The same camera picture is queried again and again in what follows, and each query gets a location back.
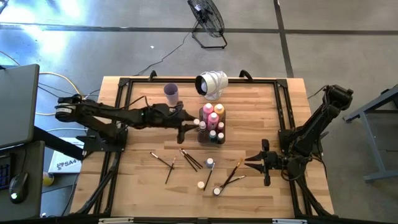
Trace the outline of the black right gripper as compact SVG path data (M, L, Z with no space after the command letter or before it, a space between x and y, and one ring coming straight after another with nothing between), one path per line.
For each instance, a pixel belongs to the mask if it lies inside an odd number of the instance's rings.
M270 144L267 139L262 140L262 152L257 155L248 157L245 161L261 161L263 164L253 164L253 168L264 174L264 185L270 186L271 176L269 171L272 169L281 170L283 166L282 157L278 155L275 151L270 150Z

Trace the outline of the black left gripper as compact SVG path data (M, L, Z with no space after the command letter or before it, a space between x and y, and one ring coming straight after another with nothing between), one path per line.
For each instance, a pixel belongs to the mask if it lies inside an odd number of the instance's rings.
M183 110L183 102L178 101L175 106L169 106L165 103L157 104L162 118L162 127L178 129L177 143L181 144L185 140L185 133L190 130L199 130L198 124L183 124L186 121L194 121L197 117L185 113Z

